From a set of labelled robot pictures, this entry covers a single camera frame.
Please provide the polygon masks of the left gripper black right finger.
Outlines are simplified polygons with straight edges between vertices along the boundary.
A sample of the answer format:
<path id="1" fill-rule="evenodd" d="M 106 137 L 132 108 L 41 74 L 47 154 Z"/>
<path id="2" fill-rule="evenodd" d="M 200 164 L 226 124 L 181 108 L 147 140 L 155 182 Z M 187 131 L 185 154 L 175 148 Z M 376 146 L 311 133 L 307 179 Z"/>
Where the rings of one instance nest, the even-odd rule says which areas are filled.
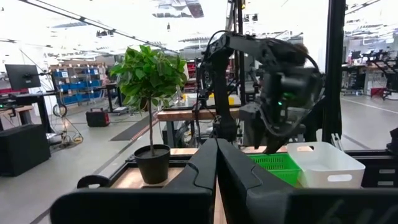
<path id="1" fill-rule="evenodd" d="M 228 224 L 398 224 L 398 189 L 295 188 L 228 141 L 216 143 Z"/>

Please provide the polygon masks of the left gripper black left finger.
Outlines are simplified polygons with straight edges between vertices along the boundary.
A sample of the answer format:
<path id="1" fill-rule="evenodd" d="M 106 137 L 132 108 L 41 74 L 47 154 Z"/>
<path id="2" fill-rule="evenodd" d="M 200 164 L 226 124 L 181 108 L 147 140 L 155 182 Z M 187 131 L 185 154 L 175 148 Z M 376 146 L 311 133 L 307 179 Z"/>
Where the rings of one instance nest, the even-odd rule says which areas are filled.
<path id="1" fill-rule="evenodd" d="M 218 144 L 207 140 L 169 178 L 147 187 L 81 188 L 50 207 L 51 224 L 213 224 Z"/>

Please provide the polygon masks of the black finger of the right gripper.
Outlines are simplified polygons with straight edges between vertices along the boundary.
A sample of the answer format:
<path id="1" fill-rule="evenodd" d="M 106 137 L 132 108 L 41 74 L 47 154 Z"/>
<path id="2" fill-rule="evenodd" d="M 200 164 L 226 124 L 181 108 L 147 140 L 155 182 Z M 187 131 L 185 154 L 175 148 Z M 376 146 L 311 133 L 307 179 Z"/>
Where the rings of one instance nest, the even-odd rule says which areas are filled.
<path id="1" fill-rule="evenodd" d="M 261 145 L 264 131 L 265 131 L 265 124 L 260 116 L 256 116 L 252 121 L 252 128 L 254 131 L 254 148 L 259 149 Z"/>
<path id="2" fill-rule="evenodd" d="M 278 126 L 277 129 L 266 128 L 267 145 L 264 154 L 275 154 L 288 141 L 287 127 Z"/>

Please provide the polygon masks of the green plastic mesh basket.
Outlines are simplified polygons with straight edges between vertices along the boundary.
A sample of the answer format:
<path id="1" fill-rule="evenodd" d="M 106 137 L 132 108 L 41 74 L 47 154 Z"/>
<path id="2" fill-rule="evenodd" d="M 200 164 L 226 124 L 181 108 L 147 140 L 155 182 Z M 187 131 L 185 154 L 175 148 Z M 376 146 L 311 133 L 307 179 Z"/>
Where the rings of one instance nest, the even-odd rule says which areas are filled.
<path id="1" fill-rule="evenodd" d="M 301 168 L 287 153 L 251 154 L 249 157 L 263 169 L 285 181 L 297 186 L 301 175 Z"/>

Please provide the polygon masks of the white plastic basket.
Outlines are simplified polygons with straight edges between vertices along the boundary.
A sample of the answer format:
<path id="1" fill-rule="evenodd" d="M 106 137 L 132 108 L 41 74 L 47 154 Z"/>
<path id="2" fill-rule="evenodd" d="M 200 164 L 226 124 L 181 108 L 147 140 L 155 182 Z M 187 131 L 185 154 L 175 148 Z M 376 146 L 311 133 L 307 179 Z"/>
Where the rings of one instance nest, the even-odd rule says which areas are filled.
<path id="1" fill-rule="evenodd" d="M 286 145 L 300 167 L 298 179 L 306 188 L 358 189 L 366 166 L 327 142 L 300 142 Z"/>

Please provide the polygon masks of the shelf with blue bins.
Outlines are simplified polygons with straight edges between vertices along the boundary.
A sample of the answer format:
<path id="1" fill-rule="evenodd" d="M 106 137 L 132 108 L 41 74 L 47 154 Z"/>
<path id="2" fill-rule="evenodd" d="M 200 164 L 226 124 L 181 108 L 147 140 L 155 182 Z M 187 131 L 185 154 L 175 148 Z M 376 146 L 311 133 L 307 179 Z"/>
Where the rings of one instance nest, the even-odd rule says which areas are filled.
<path id="1" fill-rule="evenodd" d="M 103 94 L 101 87 L 106 69 L 103 63 L 49 66 L 58 91 L 57 101 L 64 105 L 95 103 Z"/>

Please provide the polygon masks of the wooden top background table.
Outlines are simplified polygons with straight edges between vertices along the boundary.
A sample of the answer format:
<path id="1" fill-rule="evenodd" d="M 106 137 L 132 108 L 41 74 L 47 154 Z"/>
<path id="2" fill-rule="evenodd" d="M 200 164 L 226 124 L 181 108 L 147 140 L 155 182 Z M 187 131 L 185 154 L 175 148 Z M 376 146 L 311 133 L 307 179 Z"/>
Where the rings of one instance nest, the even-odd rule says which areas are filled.
<path id="1" fill-rule="evenodd" d="M 229 112 L 233 118 L 238 118 L 239 109 L 238 108 L 230 108 Z M 192 110 L 173 110 L 173 111 L 160 111 L 157 114 L 157 119 L 161 122 L 166 122 L 165 134 L 162 134 L 164 137 L 164 144 L 169 145 L 171 148 L 176 148 L 176 140 L 175 140 L 175 121 L 194 121 L 195 113 Z M 215 109 L 210 110 L 200 110 L 198 112 L 199 120 L 211 120 L 214 119 Z"/>

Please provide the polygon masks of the dark floor mat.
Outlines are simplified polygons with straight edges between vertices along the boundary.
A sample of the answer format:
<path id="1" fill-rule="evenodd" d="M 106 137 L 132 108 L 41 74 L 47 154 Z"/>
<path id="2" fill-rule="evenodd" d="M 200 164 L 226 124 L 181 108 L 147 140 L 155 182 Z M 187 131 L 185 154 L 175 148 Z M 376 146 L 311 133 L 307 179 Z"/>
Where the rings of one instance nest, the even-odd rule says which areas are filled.
<path id="1" fill-rule="evenodd" d="M 135 141 L 149 130 L 149 116 L 143 117 L 132 126 L 122 131 L 111 141 Z"/>

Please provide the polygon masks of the background robot workstation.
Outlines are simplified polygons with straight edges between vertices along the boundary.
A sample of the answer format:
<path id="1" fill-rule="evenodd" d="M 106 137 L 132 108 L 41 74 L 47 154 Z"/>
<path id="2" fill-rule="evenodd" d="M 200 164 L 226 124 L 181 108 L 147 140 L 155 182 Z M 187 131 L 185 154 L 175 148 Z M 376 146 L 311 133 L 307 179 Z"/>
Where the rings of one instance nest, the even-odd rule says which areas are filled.
<path id="1" fill-rule="evenodd" d="M 342 64 L 343 95 L 366 95 L 398 101 L 398 56 L 389 51 L 354 51 Z"/>

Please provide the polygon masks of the red and black case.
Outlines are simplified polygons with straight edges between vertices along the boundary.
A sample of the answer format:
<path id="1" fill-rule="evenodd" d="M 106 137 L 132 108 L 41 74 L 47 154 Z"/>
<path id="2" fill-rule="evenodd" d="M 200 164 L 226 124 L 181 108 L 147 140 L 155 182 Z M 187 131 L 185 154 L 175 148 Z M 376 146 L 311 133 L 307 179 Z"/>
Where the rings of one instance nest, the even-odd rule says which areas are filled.
<path id="1" fill-rule="evenodd" d="M 106 127 L 110 124 L 108 112 L 102 108 L 91 108 L 85 114 L 87 125 L 91 128 Z"/>

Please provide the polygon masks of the green potted plant black pot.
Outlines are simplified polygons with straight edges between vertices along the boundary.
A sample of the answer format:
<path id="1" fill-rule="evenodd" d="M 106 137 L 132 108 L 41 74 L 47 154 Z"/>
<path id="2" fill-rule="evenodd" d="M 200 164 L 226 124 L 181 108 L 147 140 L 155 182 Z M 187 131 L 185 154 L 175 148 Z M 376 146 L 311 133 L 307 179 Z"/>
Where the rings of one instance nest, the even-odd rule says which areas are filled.
<path id="1" fill-rule="evenodd" d="M 152 107 L 168 107 L 189 75 L 185 71 L 187 62 L 179 55 L 167 55 L 145 45 L 139 48 L 127 48 L 122 62 L 114 65 L 109 74 L 116 77 L 126 106 L 139 112 L 145 106 L 149 113 L 149 144 L 135 150 L 134 158 L 143 181 L 152 185 L 168 179 L 170 159 L 170 147 L 153 142 Z"/>

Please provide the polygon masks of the black cabinet box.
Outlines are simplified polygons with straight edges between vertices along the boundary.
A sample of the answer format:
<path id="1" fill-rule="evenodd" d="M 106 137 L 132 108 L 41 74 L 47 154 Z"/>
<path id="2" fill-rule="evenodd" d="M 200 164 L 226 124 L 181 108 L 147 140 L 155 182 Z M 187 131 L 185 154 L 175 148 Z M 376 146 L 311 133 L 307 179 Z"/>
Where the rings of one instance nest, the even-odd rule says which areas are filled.
<path id="1" fill-rule="evenodd" d="M 0 176 L 16 177 L 49 159 L 49 142 L 41 124 L 0 131 Z"/>

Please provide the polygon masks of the black monitor desk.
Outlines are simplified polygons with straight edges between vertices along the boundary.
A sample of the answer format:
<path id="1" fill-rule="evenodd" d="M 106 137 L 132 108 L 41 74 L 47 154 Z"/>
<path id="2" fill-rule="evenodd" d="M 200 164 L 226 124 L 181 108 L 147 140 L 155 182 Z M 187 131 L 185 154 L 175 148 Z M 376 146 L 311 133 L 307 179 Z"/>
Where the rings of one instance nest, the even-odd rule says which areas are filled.
<path id="1" fill-rule="evenodd" d="M 29 106 L 31 104 L 37 103 L 39 109 L 39 115 L 42 125 L 44 126 L 46 133 L 54 133 L 49 120 L 49 114 L 47 113 L 47 107 L 45 105 L 45 96 L 56 95 L 55 91 L 50 91 L 46 93 L 26 93 L 8 96 L 0 96 L 0 105 L 4 105 L 9 108 L 11 105 L 18 106 Z"/>

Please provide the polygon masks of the black background monitor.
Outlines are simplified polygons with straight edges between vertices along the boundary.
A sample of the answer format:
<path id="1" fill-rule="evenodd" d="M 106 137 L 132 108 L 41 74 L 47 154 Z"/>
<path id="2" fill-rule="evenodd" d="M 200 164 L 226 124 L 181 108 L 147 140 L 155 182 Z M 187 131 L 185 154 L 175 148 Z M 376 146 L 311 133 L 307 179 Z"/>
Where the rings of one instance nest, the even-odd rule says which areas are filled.
<path id="1" fill-rule="evenodd" d="M 13 90 L 40 87 L 40 78 L 35 65 L 5 64 L 7 76 Z"/>

